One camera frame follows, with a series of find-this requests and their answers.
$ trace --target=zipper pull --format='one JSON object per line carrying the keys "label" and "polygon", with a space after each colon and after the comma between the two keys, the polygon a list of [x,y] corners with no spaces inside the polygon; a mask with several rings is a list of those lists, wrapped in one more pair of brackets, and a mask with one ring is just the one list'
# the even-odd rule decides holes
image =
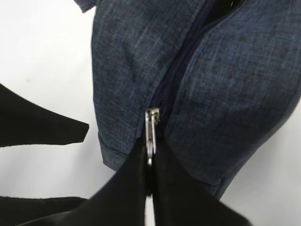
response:
{"label": "zipper pull", "polygon": [[155,125],[160,121],[160,109],[151,108],[145,112],[145,137],[147,149],[147,164],[151,166],[153,154],[156,154],[156,131]]}

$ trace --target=white surface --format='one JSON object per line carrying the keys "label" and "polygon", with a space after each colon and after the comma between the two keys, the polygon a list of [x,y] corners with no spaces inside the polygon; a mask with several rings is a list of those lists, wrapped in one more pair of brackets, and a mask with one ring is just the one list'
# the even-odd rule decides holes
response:
{"label": "white surface", "polygon": [[[113,175],[102,164],[92,102],[93,15],[81,14],[73,0],[0,1],[0,83],[90,124],[82,144],[1,148],[0,195],[88,198]],[[300,225],[300,131],[301,105],[222,198],[255,226]]]}

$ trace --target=zipper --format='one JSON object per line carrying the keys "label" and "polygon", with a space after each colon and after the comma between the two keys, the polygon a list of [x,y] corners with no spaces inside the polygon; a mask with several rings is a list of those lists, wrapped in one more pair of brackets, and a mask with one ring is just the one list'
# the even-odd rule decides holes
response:
{"label": "zipper", "polygon": [[225,2],[225,0],[207,0],[205,2],[185,38],[179,54],[172,62],[163,80],[158,85],[154,96],[152,97],[150,108],[160,108],[161,120],[156,129],[159,137],[163,136],[164,134],[164,130],[167,126],[167,122],[172,112],[174,102],[188,63],[190,62],[192,55],[198,48],[204,35],[220,21],[231,15],[229,12],[233,12],[235,8],[241,6],[244,0],[229,1],[229,11],[226,12],[224,16],[215,18],[214,16],[218,16],[218,13],[216,15],[214,13],[218,12],[217,10],[220,11],[221,8],[224,7],[222,4],[225,4]]}

